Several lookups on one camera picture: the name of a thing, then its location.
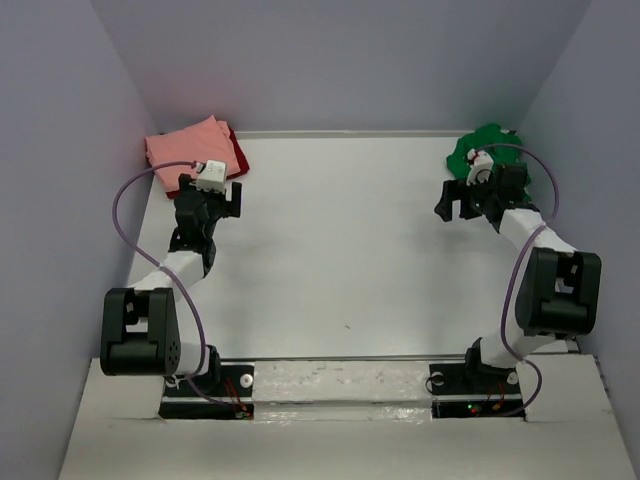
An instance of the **robotic arm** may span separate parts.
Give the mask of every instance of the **robotic arm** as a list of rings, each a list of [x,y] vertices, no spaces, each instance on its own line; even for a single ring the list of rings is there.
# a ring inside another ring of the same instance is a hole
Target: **robotic arm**
[[[506,340],[522,359],[557,339],[586,335],[594,327],[600,285],[600,258],[564,242],[529,202],[525,164],[497,165],[491,156],[471,150],[466,179],[446,181],[435,213],[452,220],[452,203],[460,201],[465,220],[485,216],[496,232],[522,251],[538,229],[532,248],[515,279],[515,302],[507,313]],[[467,350],[466,375],[506,378],[519,359],[504,345],[502,332],[479,338]]]
[[[174,200],[177,226],[160,268],[127,288],[112,288],[104,300],[100,365],[106,375],[193,374],[201,345],[180,339],[175,302],[180,290],[163,271],[173,272],[189,288],[211,270],[216,254],[213,234],[222,218],[240,217],[242,185],[233,183],[226,199],[227,167],[213,160],[198,164],[193,180],[179,178]],[[207,346],[202,368],[195,372],[220,379],[220,357]]]

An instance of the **wall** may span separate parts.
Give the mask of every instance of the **wall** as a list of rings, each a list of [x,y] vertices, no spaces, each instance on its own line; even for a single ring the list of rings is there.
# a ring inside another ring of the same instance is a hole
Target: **wall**
[[[602,257],[598,322],[583,344],[600,357],[637,473],[639,25],[637,0],[595,0],[521,126],[558,177],[555,228]],[[536,199],[551,198],[542,176],[536,171]]]
[[[130,264],[111,200],[154,127],[88,1],[0,9],[0,477],[54,479],[104,292]],[[149,185],[136,187],[133,235]]]
[[[588,0],[93,0],[162,130],[519,123]]]

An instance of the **green cloth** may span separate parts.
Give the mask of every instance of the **green cloth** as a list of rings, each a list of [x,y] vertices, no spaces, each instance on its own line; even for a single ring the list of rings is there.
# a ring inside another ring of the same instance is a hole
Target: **green cloth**
[[[471,167],[469,167],[466,161],[469,150],[491,143],[522,145],[522,140],[513,133],[502,133],[500,125],[490,123],[458,139],[456,149],[447,157],[447,168],[453,173],[456,179],[467,178],[471,170]],[[516,150],[515,148],[492,148],[488,153],[491,155],[491,158],[493,158],[494,166],[498,163],[517,163],[520,158],[520,150]],[[530,182],[531,178],[527,178],[527,185]]]

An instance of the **pink towel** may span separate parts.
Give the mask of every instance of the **pink towel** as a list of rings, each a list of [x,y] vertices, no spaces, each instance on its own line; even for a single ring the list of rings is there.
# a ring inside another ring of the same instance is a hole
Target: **pink towel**
[[[153,166],[176,160],[188,162],[217,160],[227,164],[227,176],[229,177],[244,173],[241,171],[234,152],[231,131],[227,122],[218,122],[213,115],[204,122],[183,130],[166,135],[153,135],[146,137],[145,140],[147,142],[147,157]],[[178,177],[182,173],[193,175],[194,172],[187,166],[167,167],[156,171],[156,175],[167,193],[179,189]]]

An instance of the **cloth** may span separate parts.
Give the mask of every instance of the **cloth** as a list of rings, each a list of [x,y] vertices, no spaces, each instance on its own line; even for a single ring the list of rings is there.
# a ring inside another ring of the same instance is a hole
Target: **cloth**
[[[467,178],[471,170],[466,161],[469,150],[491,143],[522,145],[522,140],[515,133],[503,133],[500,125],[490,123],[458,139],[455,150],[447,157],[447,168],[456,179]],[[493,158],[494,166],[498,163],[516,163],[520,158],[520,151],[514,148],[491,148],[488,153]]]
[[[145,141],[147,158],[153,166],[176,160],[189,162],[217,160],[227,164],[228,178],[237,177],[249,170],[249,164],[238,145],[235,134],[227,122],[217,121],[213,115],[183,130],[145,137]],[[174,197],[179,190],[178,177],[183,173],[193,176],[195,172],[188,166],[168,167],[156,171],[158,179],[170,198]]]

